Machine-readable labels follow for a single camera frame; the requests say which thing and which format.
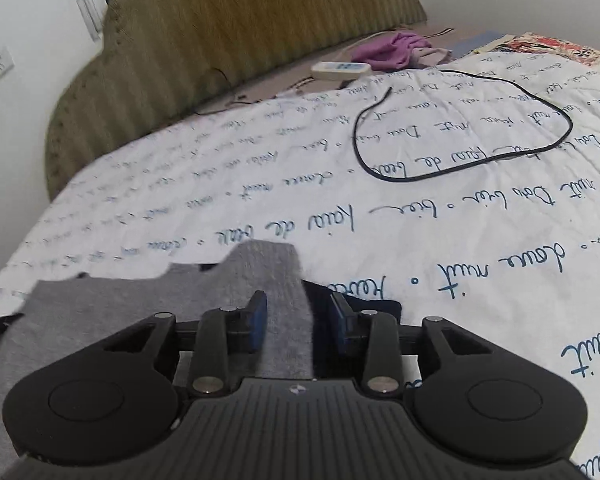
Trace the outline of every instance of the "pink cloth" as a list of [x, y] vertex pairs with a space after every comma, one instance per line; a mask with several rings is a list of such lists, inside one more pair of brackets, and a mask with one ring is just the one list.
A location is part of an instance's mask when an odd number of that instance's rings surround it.
[[429, 41], [415, 32], [398, 32], [360, 45], [353, 51], [351, 60], [369, 63], [372, 70], [401, 70], [408, 67], [414, 48], [430, 47]]

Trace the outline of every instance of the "bed sheet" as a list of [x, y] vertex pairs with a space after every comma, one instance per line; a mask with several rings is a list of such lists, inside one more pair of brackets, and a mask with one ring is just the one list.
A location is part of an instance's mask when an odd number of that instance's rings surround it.
[[[515, 81], [570, 115], [558, 148], [412, 184], [411, 176], [551, 144], [564, 117], [503, 82], [437, 69], [360, 80], [183, 121], [80, 172], [0, 273], [0, 315], [37, 280], [149, 278], [248, 238], [293, 243], [306, 279], [436, 314], [572, 381], [589, 406], [573, 459], [600, 478], [600, 72], [488, 53], [446, 68]], [[410, 381], [417, 384], [413, 362]]]

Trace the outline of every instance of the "gray garment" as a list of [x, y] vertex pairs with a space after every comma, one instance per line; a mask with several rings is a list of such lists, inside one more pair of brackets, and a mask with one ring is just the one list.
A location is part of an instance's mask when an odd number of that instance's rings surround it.
[[269, 315], [255, 374], [311, 378], [313, 319], [291, 245], [246, 242], [206, 272], [173, 265], [152, 280], [87, 276], [39, 283], [23, 308], [24, 317], [0, 343], [0, 473], [16, 459], [1, 411], [18, 380], [155, 312], [199, 319], [205, 310], [246, 304], [256, 290], [267, 293]]

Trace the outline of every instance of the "electrical outlet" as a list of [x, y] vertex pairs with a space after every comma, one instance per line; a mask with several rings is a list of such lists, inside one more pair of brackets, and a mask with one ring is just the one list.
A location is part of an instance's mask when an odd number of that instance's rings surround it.
[[13, 68], [13, 59], [7, 48], [3, 47], [0, 51], [0, 78], [11, 68]]

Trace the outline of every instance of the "olive green headboard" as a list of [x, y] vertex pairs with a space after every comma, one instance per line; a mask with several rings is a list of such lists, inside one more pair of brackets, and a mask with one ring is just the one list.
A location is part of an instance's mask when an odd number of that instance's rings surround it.
[[111, 0], [102, 53], [50, 120], [49, 195], [96, 158], [226, 91], [216, 68], [237, 86], [315, 50], [425, 18], [419, 0]]

